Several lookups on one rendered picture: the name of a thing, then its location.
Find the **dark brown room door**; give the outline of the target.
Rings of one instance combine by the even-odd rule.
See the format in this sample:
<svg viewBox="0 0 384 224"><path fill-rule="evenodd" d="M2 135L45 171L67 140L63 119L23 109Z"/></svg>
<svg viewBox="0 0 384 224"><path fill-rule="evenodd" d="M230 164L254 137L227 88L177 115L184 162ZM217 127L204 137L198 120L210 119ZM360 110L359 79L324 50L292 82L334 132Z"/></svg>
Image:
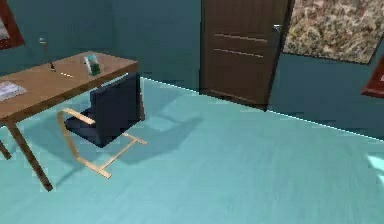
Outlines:
<svg viewBox="0 0 384 224"><path fill-rule="evenodd" d="M199 92L266 110L294 0L201 0ZM281 32L273 29L282 25Z"/></svg>

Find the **brown wooden desk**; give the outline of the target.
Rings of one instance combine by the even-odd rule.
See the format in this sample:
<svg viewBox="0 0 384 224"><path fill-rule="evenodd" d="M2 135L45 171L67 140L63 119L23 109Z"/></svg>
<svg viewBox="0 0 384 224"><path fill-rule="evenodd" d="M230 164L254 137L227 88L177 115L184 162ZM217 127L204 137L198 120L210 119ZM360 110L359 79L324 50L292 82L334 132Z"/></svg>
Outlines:
<svg viewBox="0 0 384 224"><path fill-rule="evenodd" d="M88 73L84 62L84 57L90 54L95 54L100 64L101 73L95 76ZM138 61L92 51L56 60L53 64L56 72L50 70L49 64L41 64L0 77L0 83L10 81L27 90L0 102L0 125L7 127L47 191L51 191L53 186L17 123L125 73L137 72L139 67Z"/></svg>

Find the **thin grey desk lamp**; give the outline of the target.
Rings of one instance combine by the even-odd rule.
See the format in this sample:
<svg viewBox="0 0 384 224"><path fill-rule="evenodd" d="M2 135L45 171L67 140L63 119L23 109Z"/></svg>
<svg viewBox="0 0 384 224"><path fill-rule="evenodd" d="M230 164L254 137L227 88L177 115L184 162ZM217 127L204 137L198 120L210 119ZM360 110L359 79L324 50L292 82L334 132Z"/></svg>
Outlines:
<svg viewBox="0 0 384 224"><path fill-rule="evenodd" d="M47 41L45 40L44 37L40 37L39 38L39 43L40 43L40 45L41 45L41 47L43 49L43 52L44 52L44 54L45 54L45 56L47 58L48 63L50 65L50 70L52 72L56 72L56 68L55 68L55 66L54 66L54 64L53 64L53 62L52 62L52 60L51 60L51 58L50 58L50 56L48 54Z"/></svg>

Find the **mottled beige wall picture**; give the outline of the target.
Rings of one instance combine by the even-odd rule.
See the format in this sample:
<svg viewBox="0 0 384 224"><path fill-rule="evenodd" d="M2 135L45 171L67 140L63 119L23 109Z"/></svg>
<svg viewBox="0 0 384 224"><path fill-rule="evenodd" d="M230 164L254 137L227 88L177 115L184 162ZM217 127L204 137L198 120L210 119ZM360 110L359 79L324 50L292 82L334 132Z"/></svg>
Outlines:
<svg viewBox="0 0 384 224"><path fill-rule="evenodd" d="M384 36L384 0L295 0L283 52L369 64Z"/></svg>

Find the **red framed wall picture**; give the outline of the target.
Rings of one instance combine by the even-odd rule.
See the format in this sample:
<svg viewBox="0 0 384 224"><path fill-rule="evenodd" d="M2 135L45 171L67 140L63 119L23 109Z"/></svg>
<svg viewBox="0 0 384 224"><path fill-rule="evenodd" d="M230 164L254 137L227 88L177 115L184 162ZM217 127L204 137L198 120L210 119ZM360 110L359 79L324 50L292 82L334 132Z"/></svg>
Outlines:
<svg viewBox="0 0 384 224"><path fill-rule="evenodd" d="M0 50L23 45L24 39L19 31L7 0L0 0L0 20L8 34L6 39L0 39Z"/></svg>
<svg viewBox="0 0 384 224"><path fill-rule="evenodd" d="M362 89L361 94L384 99L384 54L372 73L370 80Z"/></svg>

